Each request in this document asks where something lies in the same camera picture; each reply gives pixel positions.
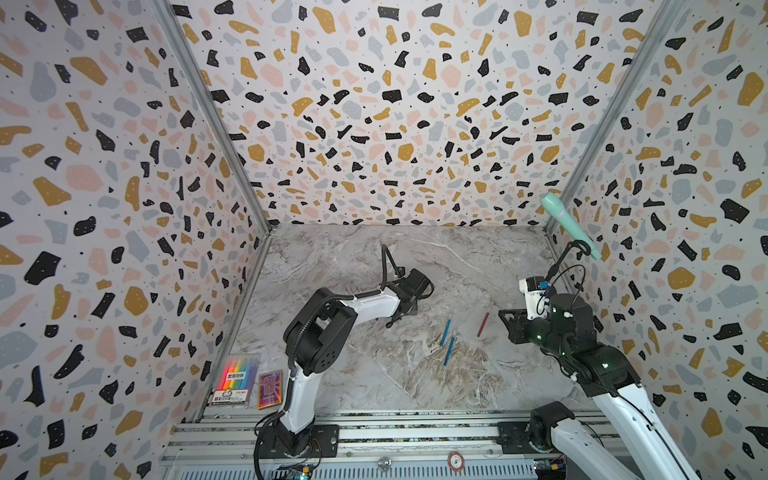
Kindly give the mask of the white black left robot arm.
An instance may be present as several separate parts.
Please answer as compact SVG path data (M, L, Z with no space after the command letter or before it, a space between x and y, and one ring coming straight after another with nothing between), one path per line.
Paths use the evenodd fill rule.
M434 283L417 269L367 292L314 292L283 334L289 380L278 430L287 441L306 436L314 424L322 375L342 353L353 327L382 319L391 327L416 314L418 302L433 292Z

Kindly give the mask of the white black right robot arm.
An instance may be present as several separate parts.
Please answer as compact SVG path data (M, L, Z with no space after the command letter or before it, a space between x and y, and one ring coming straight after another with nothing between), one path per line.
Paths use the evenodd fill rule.
M543 313L498 313L516 345L553 357L616 430L643 479L694 479L696 471L657 415L639 375L617 348L597 339L591 307L574 294L555 294ZM561 402L531 412L527 438L541 453L559 451L591 479L632 479L634 473L596 440Z

